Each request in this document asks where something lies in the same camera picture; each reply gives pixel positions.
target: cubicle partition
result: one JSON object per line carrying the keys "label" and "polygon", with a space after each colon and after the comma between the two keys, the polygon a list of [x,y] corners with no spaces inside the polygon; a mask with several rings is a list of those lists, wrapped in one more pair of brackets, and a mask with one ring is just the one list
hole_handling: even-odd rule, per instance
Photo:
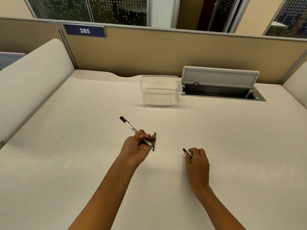
{"label": "cubicle partition", "polygon": [[[67,34],[63,24],[104,26],[106,38]],[[29,53],[60,39],[75,68],[119,76],[181,76],[184,66],[258,70],[259,83],[282,84],[307,61],[307,40],[154,29],[48,19],[1,19],[0,51]]]}

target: forearm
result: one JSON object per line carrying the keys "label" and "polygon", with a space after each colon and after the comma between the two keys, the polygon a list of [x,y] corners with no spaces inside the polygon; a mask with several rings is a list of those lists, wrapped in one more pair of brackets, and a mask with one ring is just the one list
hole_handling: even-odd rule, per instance
{"label": "forearm", "polygon": [[120,156],[69,230],[109,230],[136,170]]}
{"label": "forearm", "polygon": [[216,230],[245,230],[209,187],[196,194]]}

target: number 385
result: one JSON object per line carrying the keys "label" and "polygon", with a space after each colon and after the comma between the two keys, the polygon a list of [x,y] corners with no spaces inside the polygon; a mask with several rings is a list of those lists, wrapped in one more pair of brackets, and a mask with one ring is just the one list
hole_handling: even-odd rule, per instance
{"label": "number 385", "polygon": [[82,28],[80,28],[80,32],[81,33],[85,33],[85,34],[89,34],[90,30],[89,29],[82,29]]}

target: lid of cable box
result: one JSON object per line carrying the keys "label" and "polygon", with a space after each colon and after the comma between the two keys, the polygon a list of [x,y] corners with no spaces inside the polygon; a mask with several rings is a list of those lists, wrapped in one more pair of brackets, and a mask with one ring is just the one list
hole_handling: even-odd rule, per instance
{"label": "lid of cable box", "polygon": [[219,69],[184,66],[182,72],[182,84],[251,88],[259,76],[259,71],[238,70],[238,69]]}

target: white marker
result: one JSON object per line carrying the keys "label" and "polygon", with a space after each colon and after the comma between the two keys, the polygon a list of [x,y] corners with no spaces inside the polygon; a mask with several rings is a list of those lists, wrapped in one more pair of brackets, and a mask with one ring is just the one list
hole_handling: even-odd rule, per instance
{"label": "white marker", "polygon": [[[119,117],[121,121],[123,121],[129,128],[132,129],[132,131],[137,132],[137,130],[131,126],[131,124],[126,120],[123,116]],[[149,142],[147,139],[143,139],[143,141],[149,146],[152,147],[152,143]]]}

